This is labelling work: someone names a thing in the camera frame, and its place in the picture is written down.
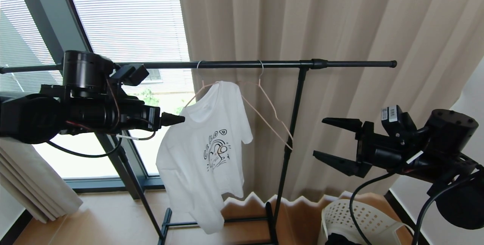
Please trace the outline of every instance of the laundry basket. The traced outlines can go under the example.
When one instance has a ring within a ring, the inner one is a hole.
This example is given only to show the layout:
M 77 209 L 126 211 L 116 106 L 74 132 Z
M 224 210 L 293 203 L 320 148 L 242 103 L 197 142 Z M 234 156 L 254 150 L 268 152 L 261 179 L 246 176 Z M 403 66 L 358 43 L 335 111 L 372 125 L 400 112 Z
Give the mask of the laundry basket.
M 406 226 L 413 234 L 408 225 L 394 221 L 368 204 L 354 201 L 353 212 L 361 231 L 373 245 L 401 245 L 396 230 L 402 226 Z M 343 235 L 353 243 L 366 245 L 351 219 L 349 200 L 335 200 L 325 207 L 321 216 L 322 226 L 318 245 L 324 245 L 332 233 Z

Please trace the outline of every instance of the curtain fold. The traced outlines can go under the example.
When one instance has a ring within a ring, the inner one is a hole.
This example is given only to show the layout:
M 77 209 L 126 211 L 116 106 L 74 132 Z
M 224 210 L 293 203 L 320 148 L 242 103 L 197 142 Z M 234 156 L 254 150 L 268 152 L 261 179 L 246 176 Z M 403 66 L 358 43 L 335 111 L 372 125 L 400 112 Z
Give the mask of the curtain fold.
M 82 204 L 32 145 L 0 140 L 0 183 L 43 223 L 72 214 Z
M 313 150 L 355 159 L 354 135 L 325 117 L 375 122 L 399 104 L 417 126 L 432 109 L 448 109 L 484 56 L 484 0 L 180 0 L 192 60 L 397 60 L 391 68 L 309 70 L 289 161 L 284 197 L 318 200 L 352 191 L 383 174 L 347 177 L 318 162 Z M 199 70 L 205 83 L 256 82 L 261 70 Z M 290 122 L 298 70 L 266 69 L 262 86 Z M 201 86 L 194 73 L 195 88 Z M 241 89 L 284 138 L 284 128 L 255 87 Z M 277 193 L 284 144 L 246 106 L 254 143 L 244 149 L 244 190 L 263 200 Z M 363 192 L 385 193 L 394 178 Z

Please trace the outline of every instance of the brown floor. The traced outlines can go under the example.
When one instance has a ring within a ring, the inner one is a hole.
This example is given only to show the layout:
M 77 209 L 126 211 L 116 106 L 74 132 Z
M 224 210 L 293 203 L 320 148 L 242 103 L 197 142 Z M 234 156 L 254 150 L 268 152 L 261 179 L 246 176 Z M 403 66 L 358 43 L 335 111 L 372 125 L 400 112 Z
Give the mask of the brown floor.
M 169 207 L 164 191 L 147 192 L 155 217 L 163 221 Z M 98 193 L 80 195 L 84 204 L 74 214 L 43 224 L 32 220 L 15 245 L 156 245 L 157 235 L 139 201 L 128 193 Z M 365 194 L 357 200 L 377 206 L 397 219 L 389 204 L 380 195 Z M 283 201 L 277 222 L 280 245 L 316 244 L 321 225 L 321 210 L 328 204 L 324 200 L 311 203 L 307 200 Z M 251 195 L 245 202 L 229 199 L 222 211 L 225 219 L 247 216 L 264 216 L 262 202 Z M 187 214 L 173 214 L 172 222 L 192 221 Z M 402 244 L 410 244 L 410 234 L 398 232 Z M 170 228 L 166 245 L 236 245 L 269 241 L 266 221 L 226 223 L 219 233 L 206 235 L 198 227 Z

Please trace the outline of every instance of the empty clothes hanger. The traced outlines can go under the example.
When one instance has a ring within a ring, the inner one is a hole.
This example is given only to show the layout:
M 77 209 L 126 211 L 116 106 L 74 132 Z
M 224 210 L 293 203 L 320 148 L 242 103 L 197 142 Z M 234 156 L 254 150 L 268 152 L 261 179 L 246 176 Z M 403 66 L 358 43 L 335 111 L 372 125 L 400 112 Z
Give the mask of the empty clothes hanger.
M 198 95 L 199 93 L 201 93 L 201 92 L 202 92 L 202 90 L 204 90 L 206 87 L 208 87 L 208 86 L 211 86 L 211 85 L 214 85 L 214 84 L 218 83 L 218 81 L 216 81 L 216 82 L 214 82 L 214 83 L 211 83 L 211 84 L 207 84 L 207 85 L 205 85 L 205 81 L 203 81 L 203 77 L 202 77 L 202 76 L 200 75 L 200 73 L 199 73 L 199 65 L 200 65 L 200 63 L 201 63 L 201 62 L 202 62 L 202 60 L 201 60 L 201 61 L 199 61 L 199 63 L 197 64 L 197 75 L 198 75 L 198 76 L 199 76 L 199 77 L 202 79 L 202 88 L 200 88 L 200 90 L 199 90 L 197 93 L 195 93 L 195 96 L 193 96 L 193 98 L 192 98 L 192 99 L 190 99 L 190 100 L 188 101 L 188 103 L 185 105 L 185 107 L 184 107 L 184 108 L 186 108 L 186 107 L 187 107 L 187 106 L 190 104 L 190 102 L 192 102 L 192 100 L 194 100 L 194 99 L 197 97 L 197 95 Z
M 259 87 L 259 89 L 262 90 L 262 93 L 264 93 L 264 96 L 266 97 L 266 99 L 269 101 L 269 104 L 271 105 L 273 111 L 274 111 L 274 116 L 275 116 L 275 119 L 277 119 L 277 121 L 279 121 L 280 123 L 282 123 L 282 125 L 284 126 L 285 130 L 287 131 L 287 134 L 289 135 L 289 137 L 291 138 L 291 141 L 294 141 L 294 139 L 292 138 L 292 134 L 291 132 L 289 131 L 289 129 L 287 129 L 287 126 L 284 124 L 284 122 L 282 120 L 280 120 L 278 117 L 277 117 L 277 112 L 275 110 L 275 107 L 274 107 L 274 104 L 271 102 L 271 99 L 268 97 L 268 95 L 266 94 L 266 92 L 264 91 L 264 88 L 262 88 L 261 86 L 261 77 L 262 77 L 262 74 L 264 73 L 264 64 L 262 63 L 261 60 L 259 60 L 259 62 L 261 63 L 261 66 L 262 66 L 262 72 L 261 74 L 259 75 L 259 81 L 258 83 L 253 83 L 253 82 L 250 82 L 250 81 L 240 81 L 238 82 L 239 84 L 253 84 L 257 87 Z M 271 130 L 275 133 L 275 135 L 277 135 L 277 137 L 282 141 L 284 142 L 284 144 L 290 149 L 292 150 L 292 147 L 290 145 L 287 144 L 287 142 L 285 142 L 285 140 L 274 130 L 274 128 L 272 128 L 272 126 L 265 120 L 265 118 L 261 115 L 261 113 L 259 113 L 259 111 L 257 111 L 254 106 L 252 106 L 252 104 L 250 104 L 250 102 L 247 101 L 247 99 L 244 97 L 244 95 L 242 95 L 242 99 L 245 100 L 245 102 L 247 104 L 249 104 L 249 106 L 254 109 L 254 111 L 256 111 L 256 113 L 259 115 L 259 117 L 261 117 L 261 119 L 267 124 L 267 126 L 269 126 L 269 128 L 271 128 Z

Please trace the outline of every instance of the white wall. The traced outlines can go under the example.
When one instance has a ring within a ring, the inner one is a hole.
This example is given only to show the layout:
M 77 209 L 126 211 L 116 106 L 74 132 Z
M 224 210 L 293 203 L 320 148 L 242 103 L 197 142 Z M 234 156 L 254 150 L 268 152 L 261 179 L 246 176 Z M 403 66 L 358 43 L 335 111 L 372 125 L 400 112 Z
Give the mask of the white wall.
M 463 153 L 480 164 L 484 164 L 484 59 L 451 109 L 473 117 L 480 124 L 465 146 Z M 430 185 L 424 181 L 401 176 L 390 190 L 412 219 L 416 221 L 422 205 L 428 199 L 427 190 Z M 434 245 L 481 245 L 484 243 L 484 229 L 471 231 L 453 226 L 440 215 L 435 204 L 427 211 L 423 221 L 422 232 Z
M 24 210 L 25 208 L 0 186 L 0 239 L 5 236 Z

